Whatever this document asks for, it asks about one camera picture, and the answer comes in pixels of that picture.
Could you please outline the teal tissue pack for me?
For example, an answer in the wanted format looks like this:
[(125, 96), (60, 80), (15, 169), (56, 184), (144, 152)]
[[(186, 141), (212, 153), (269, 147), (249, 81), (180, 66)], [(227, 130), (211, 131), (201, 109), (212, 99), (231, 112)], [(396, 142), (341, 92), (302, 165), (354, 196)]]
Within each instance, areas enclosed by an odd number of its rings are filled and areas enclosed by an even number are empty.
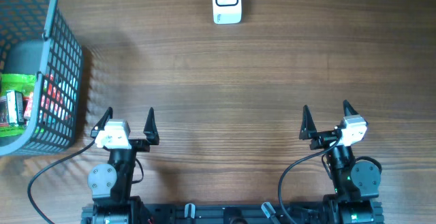
[(50, 76), (50, 80), (44, 81), (44, 91), (46, 91), (44, 107), (49, 112), (66, 121), (72, 117), (74, 111), (73, 102), (76, 101), (76, 88), (77, 81), (75, 78), (69, 82), (62, 80), (57, 84), (53, 84), (54, 78)]

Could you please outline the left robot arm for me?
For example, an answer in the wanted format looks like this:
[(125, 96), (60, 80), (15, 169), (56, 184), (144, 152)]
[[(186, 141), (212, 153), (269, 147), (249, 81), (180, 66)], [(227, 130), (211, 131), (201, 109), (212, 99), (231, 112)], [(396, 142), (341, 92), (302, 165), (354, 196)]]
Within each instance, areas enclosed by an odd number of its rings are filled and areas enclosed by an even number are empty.
[(82, 209), (82, 223), (154, 223), (150, 211), (138, 196), (131, 195), (136, 155), (147, 153), (159, 144), (154, 109), (151, 108), (143, 129), (144, 138), (131, 139), (126, 120), (113, 119), (108, 108), (91, 130), (98, 148), (107, 150), (107, 163), (95, 166), (88, 175), (93, 204)]

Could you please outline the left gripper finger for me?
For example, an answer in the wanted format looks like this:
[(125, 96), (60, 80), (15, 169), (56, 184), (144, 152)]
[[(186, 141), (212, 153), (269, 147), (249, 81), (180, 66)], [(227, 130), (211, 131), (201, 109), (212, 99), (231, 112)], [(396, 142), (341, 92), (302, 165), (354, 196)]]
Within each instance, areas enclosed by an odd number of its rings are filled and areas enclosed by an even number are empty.
[(96, 138), (98, 133), (100, 131), (104, 130), (104, 127), (106, 123), (112, 119), (113, 117), (113, 109), (112, 107), (108, 107), (108, 109), (105, 111), (104, 115), (99, 119), (99, 121), (96, 123), (96, 125), (91, 130), (91, 138)]
[(149, 109), (149, 113), (147, 115), (144, 125), (143, 134), (146, 136), (146, 140), (150, 145), (159, 144), (159, 133), (155, 123), (155, 112), (153, 107)]

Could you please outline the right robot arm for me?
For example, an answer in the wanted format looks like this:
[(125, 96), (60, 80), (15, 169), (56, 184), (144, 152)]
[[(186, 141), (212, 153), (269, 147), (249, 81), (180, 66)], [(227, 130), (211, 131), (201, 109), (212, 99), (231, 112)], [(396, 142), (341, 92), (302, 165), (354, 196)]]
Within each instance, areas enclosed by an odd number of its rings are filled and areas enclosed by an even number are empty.
[(324, 169), (332, 180), (334, 193), (321, 202), (302, 204), (303, 223), (383, 223), (379, 197), (382, 165), (367, 156), (355, 157), (352, 145), (364, 139), (368, 122), (343, 102), (344, 117), (330, 131), (318, 131), (308, 106), (303, 107), (299, 138), (310, 140), (310, 149), (326, 149), (322, 155)]

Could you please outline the orange tissue pack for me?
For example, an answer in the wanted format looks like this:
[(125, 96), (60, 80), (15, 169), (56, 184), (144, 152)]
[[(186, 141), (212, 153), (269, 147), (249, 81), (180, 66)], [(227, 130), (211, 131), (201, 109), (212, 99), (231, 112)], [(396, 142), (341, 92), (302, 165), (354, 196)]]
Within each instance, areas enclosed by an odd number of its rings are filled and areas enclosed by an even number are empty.
[(60, 118), (62, 121), (66, 121), (71, 118), (69, 105), (71, 104), (66, 93), (67, 85), (65, 81), (56, 83), (55, 76), (53, 74), (46, 74), (49, 80), (44, 81), (41, 107)]

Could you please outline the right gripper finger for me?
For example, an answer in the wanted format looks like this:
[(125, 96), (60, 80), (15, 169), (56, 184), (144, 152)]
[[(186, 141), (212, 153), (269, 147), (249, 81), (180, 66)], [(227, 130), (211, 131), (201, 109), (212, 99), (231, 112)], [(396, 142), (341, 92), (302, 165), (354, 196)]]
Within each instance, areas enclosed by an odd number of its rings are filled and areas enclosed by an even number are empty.
[(351, 103), (348, 100), (343, 101), (343, 111), (345, 116), (354, 116), (358, 115), (358, 112), (352, 107)]
[(313, 122), (313, 117), (311, 115), (308, 105), (304, 105), (302, 109), (302, 123), (299, 132), (300, 140), (313, 139), (317, 135), (317, 129), (315, 123)]

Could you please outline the red snack bar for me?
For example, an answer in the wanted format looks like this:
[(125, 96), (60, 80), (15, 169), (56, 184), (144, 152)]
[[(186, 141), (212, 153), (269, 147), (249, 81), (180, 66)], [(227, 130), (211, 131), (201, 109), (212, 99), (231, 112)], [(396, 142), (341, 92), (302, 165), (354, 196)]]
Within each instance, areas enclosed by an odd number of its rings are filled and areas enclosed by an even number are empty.
[(33, 92), (30, 92), (29, 96), (25, 97), (23, 101), (25, 102), (25, 110), (24, 110), (23, 117), (25, 120), (30, 120), (32, 108), (33, 108)]

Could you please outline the green snack bag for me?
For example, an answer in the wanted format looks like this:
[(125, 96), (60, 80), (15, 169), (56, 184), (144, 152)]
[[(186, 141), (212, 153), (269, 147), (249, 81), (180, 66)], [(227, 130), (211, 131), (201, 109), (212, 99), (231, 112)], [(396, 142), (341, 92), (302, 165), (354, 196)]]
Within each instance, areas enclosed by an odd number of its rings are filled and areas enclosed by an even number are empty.
[(30, 120), (25, 120), (24, 125), (13, 126), (8, 123), (7, 97), (9, 90), (22, 93), (22, 99), (33, 92), (36, 84), (36, 76), (26, 74), (3, 74), (1, 76), (1, 138), (21, 135), (25, 132)]

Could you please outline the green white small box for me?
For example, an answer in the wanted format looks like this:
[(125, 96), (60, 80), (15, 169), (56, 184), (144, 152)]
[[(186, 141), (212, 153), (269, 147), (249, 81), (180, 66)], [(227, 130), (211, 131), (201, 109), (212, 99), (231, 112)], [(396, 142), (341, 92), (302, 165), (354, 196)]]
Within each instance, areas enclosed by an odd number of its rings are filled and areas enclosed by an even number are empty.
[(14, 90), (9, 90), (6, 93), (6, 97), (8, 123), (13, 126), (24, 125), (25, 119), (22, 93)]

